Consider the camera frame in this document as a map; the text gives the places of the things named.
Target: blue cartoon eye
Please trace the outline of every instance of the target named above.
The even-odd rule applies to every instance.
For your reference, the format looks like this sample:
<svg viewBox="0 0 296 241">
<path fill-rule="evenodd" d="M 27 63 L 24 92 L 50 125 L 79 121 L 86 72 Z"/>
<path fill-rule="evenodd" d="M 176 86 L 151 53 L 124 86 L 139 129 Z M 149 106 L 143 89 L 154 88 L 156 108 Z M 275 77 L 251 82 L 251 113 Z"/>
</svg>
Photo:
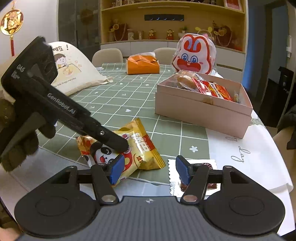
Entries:
<svg viewBox="0 0 296 241">
<path fill-rule="evenodd" d="M 182 54 L 181 59 L 187 61 L 188 60 L 188 54 L 186 54 L 186 53 Z"/>
<path fill-rule="evenodd" d="M 192 62 L 192 63 L 197 63 L 197 62 L 198 62 L 198 58 L 197 58 L 195 55 L 193 55 L 193 56 L 191 57 L 191 59 L 190 59 L 190 62 Z"/>
</svg>

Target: open cardboard box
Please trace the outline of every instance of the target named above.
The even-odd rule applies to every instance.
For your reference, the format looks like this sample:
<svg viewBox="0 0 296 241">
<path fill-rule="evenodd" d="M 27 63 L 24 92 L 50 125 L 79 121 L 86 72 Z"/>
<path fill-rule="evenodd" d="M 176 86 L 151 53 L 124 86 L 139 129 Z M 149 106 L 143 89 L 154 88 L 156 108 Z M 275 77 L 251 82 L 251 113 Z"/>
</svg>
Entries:
<svg viewBox="0 0 296 241">
<path fill-rule="evenodd" d="M 253 110 L 244 87 L 237 82 L 199 74 L 206 81 L 224 86 L 233 98 L 239 95 L 239 103 L 207 96 L 176 87 L 176 74 L 157 85 L 155 113 L 198 126 L 243 138 L 251 121 Z"/>
</svg>

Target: rabbit backpack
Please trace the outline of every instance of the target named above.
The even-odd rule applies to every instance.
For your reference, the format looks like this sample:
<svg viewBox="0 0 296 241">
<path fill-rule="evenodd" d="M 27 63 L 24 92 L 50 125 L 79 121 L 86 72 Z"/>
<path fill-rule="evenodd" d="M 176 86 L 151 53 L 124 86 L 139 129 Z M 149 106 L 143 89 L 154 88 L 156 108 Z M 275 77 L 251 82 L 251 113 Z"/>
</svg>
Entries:
<svg viewBox="0 0 296 241">
<path fill-rule="evenodd" d="M 203 35 L 185 34 L 177 44 L 172 65 L 179 70 L 210 74 L 216 59 L 214 43 Z"/>
</svg>

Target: dining table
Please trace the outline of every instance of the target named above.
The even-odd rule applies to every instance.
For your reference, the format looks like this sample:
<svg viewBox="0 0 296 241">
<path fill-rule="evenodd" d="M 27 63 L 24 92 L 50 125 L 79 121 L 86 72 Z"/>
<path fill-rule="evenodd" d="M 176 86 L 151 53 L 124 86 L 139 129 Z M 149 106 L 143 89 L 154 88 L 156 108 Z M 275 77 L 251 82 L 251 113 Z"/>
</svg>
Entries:
<svg viewBox="0 0 296 241">
<path fill-rule="evenodd" d="M 217 169 L 230 165 L 243 172 L 283 202 L 286 214 L 278 234 L 295 229 L 289 197 L 293 189 L 291 178 L 276 144 L 255 111 L 244 138 L 240 139 L 155 114 L 157 85 L 174 74 L 170 65 L 160 65 L 159 74 L 127 75 L 125 63 L 103 64 L 99 72 L 112 77 L 113 81 L 88 87 L 70 98 L 111 131 L 140 118 L 166 164 L 161 169 L 137 169 L 129 178 L 121 180 L 114 187 L 120 199 L 123 196 L 175 195 L 172 170 L 174 160 L 182 155 L 191 161 L 211 160 Z M 65 167 L 89 168 L 77 147 L 77 136 L 79 134 L 57 122 L 52 139 L 38 132 L 38 151 L 28 156 L 20 167 L 10 173 L 0 167 L 0 197 L 12 217 L 20 198 Z M 80 189 L 95 198 L 91 185 L 81 184 Z"/>
</svg>

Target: panda cartoon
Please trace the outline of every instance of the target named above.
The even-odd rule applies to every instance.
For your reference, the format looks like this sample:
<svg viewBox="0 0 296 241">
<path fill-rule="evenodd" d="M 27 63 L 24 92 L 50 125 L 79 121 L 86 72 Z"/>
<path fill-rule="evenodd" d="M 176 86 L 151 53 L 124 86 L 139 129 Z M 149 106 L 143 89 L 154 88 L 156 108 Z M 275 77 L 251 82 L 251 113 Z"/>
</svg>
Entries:
<svg viewBox="0 0 296 241">
<path fill-rule="evenodd" d="M 118 155 L 115 150 L 96 141 L 90 146 L 90 154 L 95 163 L 111 163 Z"/>
</svg>

